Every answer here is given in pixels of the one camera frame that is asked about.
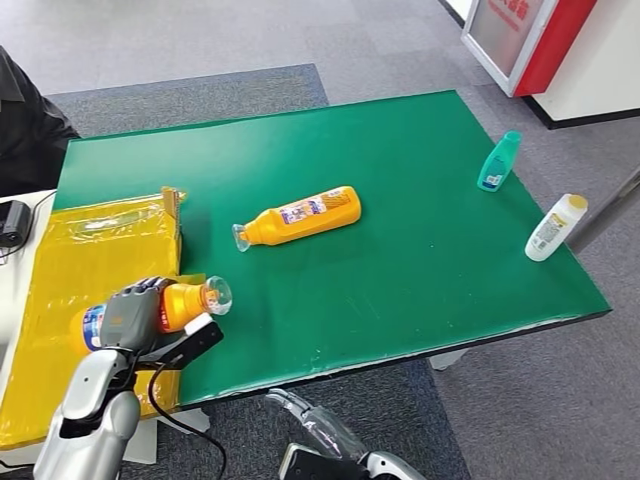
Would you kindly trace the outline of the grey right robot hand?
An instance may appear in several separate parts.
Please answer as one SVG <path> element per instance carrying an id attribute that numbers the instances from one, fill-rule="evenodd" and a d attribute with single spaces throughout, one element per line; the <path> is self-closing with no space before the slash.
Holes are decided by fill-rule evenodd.
<path id="1" fill-rule="evenodd" d="M 269 389 L 265 399 L 299 421 L 321 454 L 358 462 L 368 453 L 368 449 L 358 436 L 328 408 L 312 405 L 295 393 L 279 388 Z"/>

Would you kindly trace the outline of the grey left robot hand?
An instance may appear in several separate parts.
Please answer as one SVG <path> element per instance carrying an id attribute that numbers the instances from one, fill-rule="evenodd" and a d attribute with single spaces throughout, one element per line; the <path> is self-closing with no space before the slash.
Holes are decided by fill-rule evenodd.
<path id="1" fill-rule="evenodd" d="M 106 302 L 100 328 L 100 346 L 134 354 L 150 352 L 162 335 L 162 294 L 175 283 L 167 277 L 147 277 L 112 295 Z"/>

